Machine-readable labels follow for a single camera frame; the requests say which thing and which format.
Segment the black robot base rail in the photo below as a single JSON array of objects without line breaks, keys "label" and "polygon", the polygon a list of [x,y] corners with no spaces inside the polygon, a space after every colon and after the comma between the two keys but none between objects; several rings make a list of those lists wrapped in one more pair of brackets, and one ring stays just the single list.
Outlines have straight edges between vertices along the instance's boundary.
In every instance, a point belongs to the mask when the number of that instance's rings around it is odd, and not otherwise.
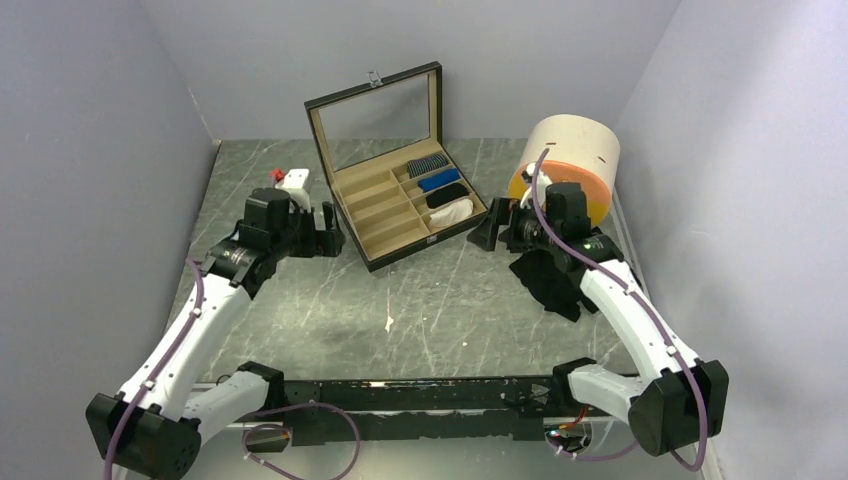
[{"label": "black robot base rail", "polygon": [[241,417],[291,429],[296,446],[508,437],[537,441],[557,427],[586,431],[608,414],[569,399],[551,375],[401,380],[288,380]]}]

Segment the black underwear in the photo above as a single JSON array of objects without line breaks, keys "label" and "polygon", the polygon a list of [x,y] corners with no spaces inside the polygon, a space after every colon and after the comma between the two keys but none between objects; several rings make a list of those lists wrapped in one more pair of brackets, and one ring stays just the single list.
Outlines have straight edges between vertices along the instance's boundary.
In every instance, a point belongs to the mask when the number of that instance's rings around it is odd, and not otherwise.
[{"label": "black underwear", "polygon": [[554,257],[546,251],[524,253],[509,265],[509,269],[546,312],[572,322],[580,319],[583,310],[590,314],[599,312],[568,275],[555,266]]}]

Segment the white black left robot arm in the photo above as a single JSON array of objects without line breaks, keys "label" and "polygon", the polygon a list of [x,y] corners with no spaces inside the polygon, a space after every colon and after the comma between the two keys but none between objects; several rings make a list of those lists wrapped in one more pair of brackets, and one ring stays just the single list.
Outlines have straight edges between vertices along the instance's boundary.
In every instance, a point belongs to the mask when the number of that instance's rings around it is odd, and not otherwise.
[{"label": "white black left robot arm", "polygon": [[200,448],[236,420],[278,417],[287,404],[285,376],[248,361],[222,384],[191,394],[203,364],[231,323],[252,305],[287,257],[336,257],[345,243],[331,201],[323,228],[302,189],[262,187],[245,200],[233,230],[200,262],[186,261],[194,286],[153,352],[112,395],[98,394],[85,417],[111,479],[121,467],[150,479],[181,479]]}]

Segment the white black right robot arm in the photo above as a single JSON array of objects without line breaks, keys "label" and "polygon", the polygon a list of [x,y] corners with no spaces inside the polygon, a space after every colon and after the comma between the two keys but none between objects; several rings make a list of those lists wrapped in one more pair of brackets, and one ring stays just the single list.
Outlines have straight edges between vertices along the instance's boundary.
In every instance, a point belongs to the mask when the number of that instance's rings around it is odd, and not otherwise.
[{"label": "white black right robot arm", "polygon": [[498,197],[467,239],[484,251],[497,243],[517,255],[510,269],[546,309],[569,320],[600,312],[636,367],[636,375],[609,371],[581,358],[552,372],[552,407],[572,415],[595,407],[627,424],[646,453],[678,449],[720,433],[729,375],[704,361],[665,322],[647,298],[616,243],[588,216],[575,183],[554,183],[525,201]]}]

